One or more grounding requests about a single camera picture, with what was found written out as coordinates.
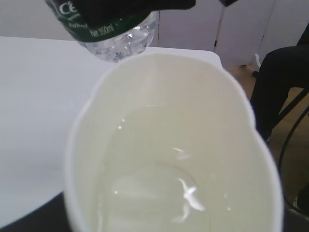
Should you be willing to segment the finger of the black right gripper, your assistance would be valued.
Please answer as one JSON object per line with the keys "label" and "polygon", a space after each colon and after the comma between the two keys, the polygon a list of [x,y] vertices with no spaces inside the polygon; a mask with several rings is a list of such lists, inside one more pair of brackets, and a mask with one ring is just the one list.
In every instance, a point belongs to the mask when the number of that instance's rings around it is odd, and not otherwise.
{"label": "finger of the black right gripper", "polygon": [[76,10],[90,25],[158,10],[188,10],[195,0],[77,0]]}

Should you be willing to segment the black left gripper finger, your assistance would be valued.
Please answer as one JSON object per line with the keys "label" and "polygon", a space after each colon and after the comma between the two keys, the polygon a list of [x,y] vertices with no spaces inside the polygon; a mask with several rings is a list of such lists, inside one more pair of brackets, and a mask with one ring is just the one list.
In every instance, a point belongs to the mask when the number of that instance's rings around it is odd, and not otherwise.
{"label": "black left gripper finger", "polygon": [[26,216],[2,227],[2,232],[70,232],[63,193]]}

